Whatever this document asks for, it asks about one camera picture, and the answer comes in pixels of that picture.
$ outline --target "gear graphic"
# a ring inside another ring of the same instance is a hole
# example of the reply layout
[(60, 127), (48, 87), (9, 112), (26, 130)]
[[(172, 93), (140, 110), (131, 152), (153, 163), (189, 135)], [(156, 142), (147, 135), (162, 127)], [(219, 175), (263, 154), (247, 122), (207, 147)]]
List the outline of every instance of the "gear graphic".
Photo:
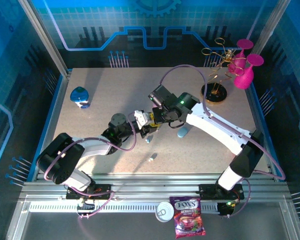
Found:
[(176, 10), (177, 4), (181, 4), (181, 0), (133, 0), (131, 4), (140, 14), (147, 17), (163, 17), (164, 14), (170, 14), (171, 10)]
[(0, 13), (13, 26), (22, 13), (18, 0), (0, 0)]

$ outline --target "pink goblet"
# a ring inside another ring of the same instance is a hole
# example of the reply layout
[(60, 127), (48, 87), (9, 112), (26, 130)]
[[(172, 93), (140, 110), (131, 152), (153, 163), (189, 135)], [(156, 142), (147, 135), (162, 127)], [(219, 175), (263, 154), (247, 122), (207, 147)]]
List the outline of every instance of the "pink goblet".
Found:
[(236, 76), (234, 79), (234, 85), (239, 89), (247, 89), (254, 79), (254, 71), (252, 70), (253, 66), (261, 66), (264, 64), (264, 59), (258, 54), (250, 54), (246, 57), (249, 67), (244, 69), (244, 74), (241, 76)]
[(241, 52), (233, 57), (233, 63), (229, 64), (228, 70), (235, 75), (243, 75), (243, 68), (246, 66), (246, 56), (244, 54), (245, 49), (251, 49), (254, 43), (248, 39), (240, 39), (236, 45), (241, 48)]

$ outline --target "glass panel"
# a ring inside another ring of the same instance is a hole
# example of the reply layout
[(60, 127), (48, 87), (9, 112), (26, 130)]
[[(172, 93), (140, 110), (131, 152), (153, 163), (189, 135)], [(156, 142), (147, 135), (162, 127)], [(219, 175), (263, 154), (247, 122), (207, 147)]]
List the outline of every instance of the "glass panel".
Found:
[(27, 179), (58, 78), (18, 1), (0, 1), (0, 240)]
[(300, 0), (291, 0), (261, 55), (265, 62), (262, 67), (255, 68), (254, 86), (259, 98), (264, 93), (269, 93), (260, 101), (264, 119), (278, 160), (287, 175), (290, 191), (298, 193), (300, 192)]
[(202, 66), (204, 47), (258, 39), (276, 1), (34, 0), (68, 68)]

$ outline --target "pink cable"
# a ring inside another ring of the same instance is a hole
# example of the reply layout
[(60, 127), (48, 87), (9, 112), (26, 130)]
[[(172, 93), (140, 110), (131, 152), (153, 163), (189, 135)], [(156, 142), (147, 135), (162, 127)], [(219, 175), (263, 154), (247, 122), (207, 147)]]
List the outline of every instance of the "pink cable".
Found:
[[(133, 132), (133, 136), (134, 136), (134, 140), (133, 140), (133, 144), (132, 146), (129, 148), (129, 149), (124, 149), (124, 148), (121, 148), (121, 147), (118, 147), (116, 145), (114, 145), (113, 143), (107, 141), (107, 140), (104, 140), (102, 138), (99, 138), (99, 137), (87, 137), (87, 138), (83, 138), (83, 139), (80, 139), (80, 140), (77, 140), (77, 141), (74, 141), (72, 142), (71, 144), (69, 144), (67, 147), (65, 147), (61, 152), (60, 154), (51, 162), (51, 164), (47, 167), (43, 177), (45, 180), (49, 181), (50, 179), (48, 178), (48, 173), (50, 172), (50, 170), (52, 169), (52, 167), (56, 164), (56, 162), (60, 159), (60, 157), (67, 151), (69, 150), (72, 146), (74, 146), (75, 144), (78, 144), (78, 143), (82, 143), (84, 141), (88, 141), (88, 140), (97, 140), (97, 141), (101, 141), (103, 143), (107, 143), (109, 144), (110, 146), (118, 149), (118, 150), (121, 150), (121, 151), (124, 151), (124, 152), (129, 152), (131, 151), (132, 149), (134, 149), (134, 147), (136, 146), (136, 143), (137, 143), (137, 133), (136, 133), (136, 130), (134, 128), (134, 125), (132, 123), (132, 121), (130, 120), (130, 116), (133, 115), (134, 113), (130, 113), (128, 115), (128, 122), (131, 126), (131, 129), (132, 129), (132, 132)], [(106, 194), (110, 194), (110, 197), (109, 199), (96, 211), (94, 211), (93, 213), (91, 214), (87, 214), (87, 215), (83, 215), (82, 217), (84, 218), (89, 218), (95, 214), (97, 214), (101, 209), (103, 209), (109, 202), (110, 200), (113, 198), (113, 196), (115, 195), (115, 193), (113, 191), (107, 191), (107, 192), (100, 192), (100, 193), (93, 193), (93, 194), (88, 194), (88, 193), (84, 193), (82, 191), (79, 191), (78, 189), (74, 188), (74, 187), (71, 187), (71, 189), (73, 189), (75, 192), (77, 192), (78, 194), (80, 195), (83, 195), (83, 196), (101, 196), (101, 195), (106, 195)]]
[(133, 136), (134, 136), (133, 144), (132, 144), (132, 146), (131, 146), (129, 149), (121, 148), (121, 147), (116, 146), (116, 145), (114, 145), (113, 143), (111, 143), (111, 142), (109, 142), (109, 141), (107, 141), (107, 140), (104, 140), (104, 139), (102, 139), (102, 138), (99, 138), (99, 137), (87, 137), (87, 138), (79, 139), (79, 140), (74, 141), (74, 142), (72, 142), (71, 144), (69, 144), (67, 147), (65, 147), (65, 148), (60, 152), (60, 154), (59, 154), (59, 155), (51, 162), (51, 164), (50, 164), (50, 165), (47, 167), (47, 169), (45, 170), (45, 173), (44, 173), (44, 175), (43, 175), (43, 178), (44, 178), (45, 180), (49, 181), (50, 179), (48, 178), (48, 173), (49, 173), (50, 170), (53, 168), (53, 166), (56, 164), (56, 162), (61, 158), (61, 156), (62, 156), (66, 151), (68, 151), (72, 146), (74, 146), (74, 145), (76, 145), (76, 144), (78, 144), (78, 143), (82, 143), (82, 142), (84, 142), (84, 141), (88, 141), (88, 140), (97, 140), (97, 141), (101, 141), (101, 142), (103, 142), (103, 143), (109, 144), (110, 146), (112, 146), (112, 147), (114, 147), (114, 148), (116, 148), (116, 149), (118, 149), (118, 150), (124, 151), (124, 152), (129, 152), (129, 151), (131, 151), (132, 149), (134, 149), (134, 147), (136, 146), (136, 143), (137, 143), (137, 133), (136, 133), (136, 130), (135, 130), (135, 128), (134, 128), (133, 123), (131, 122), (131, 120), (130, 120), (130, 118), (129, 118), (129, 117), (130, 117), (131, 115), (133, 115), (133, 114), (134, 114), (134, 113), (132, 112), (132, 113), (130, 113), (130, 114), (128, 115), (128, 122), (129, 122), (129, 124), (130, 124), (130, 126), (131, 126), (131, 128), (132, 128), (132, 132), (133, 132)]
[[(198, 67), (195, 67), (195, 66), (192, 66), (192, 65), (188, 65), (188, 64), (182, 64), (182, 65), (178, 65), (178, 66), (175, 66), (173, 68), (171, 68), (169, 71), (167, 71), (163, 77), (161, 78), (159, 84), (161, 85), (165, 79), (165, 77), (168, 75), (168, 73), (170, 73), (172, 70), (174, 69), (177, 69), (177, 68), (192, 68), (192, 69), (195, 69), (197, 70), (200, 75), (202, 76), (203, 80), (204, 80), (204, 93), (203, 93), (203, 101), (202, 101), (202, 107), (203, 107), (203, 110), (204, 112), (207, 114), (207, 116), (212, 119), (214, 122), (218, 123), (219, 125), (223, 126), (224, 128), (228, 129), (229, 131), (232, 131), (233, 133), (241, 136), (241, 132), (239, 132), (238, 130), (234, 129), (233, 127), (229, 126), (228, 124), (222, 122), (221, 120), (219, 120), (218, 118), (214, 117), (213, 115), (210, 114), (210, 112), (208, 111), (207, 109), (207, 106), (206, 106), (206, 95), (207, 95), (207, 80), (203, 74), (203, 72), (198, 68)], [(251, 142), (252, 144), (254, 144), (257, 148), (259, 148), (262, 152), (264, 152), (271, 160), (271, 162), (276, 166), (276, 168), (279, 170), (281, 176), (278, 176), (278, 175), (274, 175), (272, 173), (269, 173), (269, 172), (265, 172), (265, 171), (260, 171), (260, 170), (254, 170), (253, 172), (254, 173), (259, 173), (259, 174), (264, 174), (264, 175), (267, 175), (267, 176), (270, 176), (270, 177), (273, 177), (273, 178), (277, 178), (277, 179), (280, 179), (280, 180), (285, 180), (286, 179), (286, 175), (284, 173), (284, 171), (282, 170), (282, 168), (279, 166), (279, 164), (277, 163), (277, 161), (271, 156), (271, 154), (264, 148), (262, 147), (259, 143), (257, 143), (256, 141), (254, 141), (253, 139), (243, 135), (242, 136), (243, 139), (245, 139), (246, 141), (249, 141)]]
[(248, 196), (246, 197), (246, 201), (245, 201), (245, 203), (242, 205), (242, 207), (238, 211), (236, 211), (235, 213), (233, 213), (231, 215), (225, 215), (224, 216), (225, 218), (230, 218), (230, 217), (233, 217), (233, 216), (237, 215), (238, 213), (240, 213), (246, 207), (246, 205), (248, 204), (248, 202), (250, 200), (250, 195), (251, 195), (251, 185), (250, 185), (250, 182), (246, 178), (241, 179), (241, 181), (242, 180), (245, 180), (246, 183), (248, 184)]
[(71, 187), (70, 188), (72, 190), (74, 190), (75, 192), (77, 192), (78, 194), (80, 195), (84, 195), (84, 196), (88, 196), (88, 197), (96, 197), (96, 196), (101, 196), (101, 195), (106, 195), (106, 194), (110, 194), (110, 197), (109, 199), (101, 206), (99, 207), (98, 210), (94, 211), (93, 213), (90, 213), (90, 214), (87, 214), (87, 215), (82, 215), (81, 217), (83, 218), (89, 218), (89, 217), (92, 217), (93, 215), (97, 214), (98, 212), (101, 211), (101, 209), (103, 209), (109, 202), (110, 200), (114, 197), (115, 195), (115, 192), (114, 191), (106, 191), (106, 192), (100, 192), (100, 193), (92, 193), (92, 194), (87, 194), (87, 193), (84, 193), (82, 191), (79, 191), (78, 189), (75, 189), (74, 187)]

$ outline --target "black round base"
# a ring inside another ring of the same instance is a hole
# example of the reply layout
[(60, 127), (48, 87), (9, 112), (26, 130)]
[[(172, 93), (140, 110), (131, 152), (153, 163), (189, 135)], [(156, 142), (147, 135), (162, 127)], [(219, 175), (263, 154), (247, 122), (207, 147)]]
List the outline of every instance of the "black round base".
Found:
[[(204, 96), (205, 85), (201, 88), (201, 95)], [(211, 103), (221, 103), (227, 97), (227, 90), (219, 83), (208, 83), (205, 99)]]

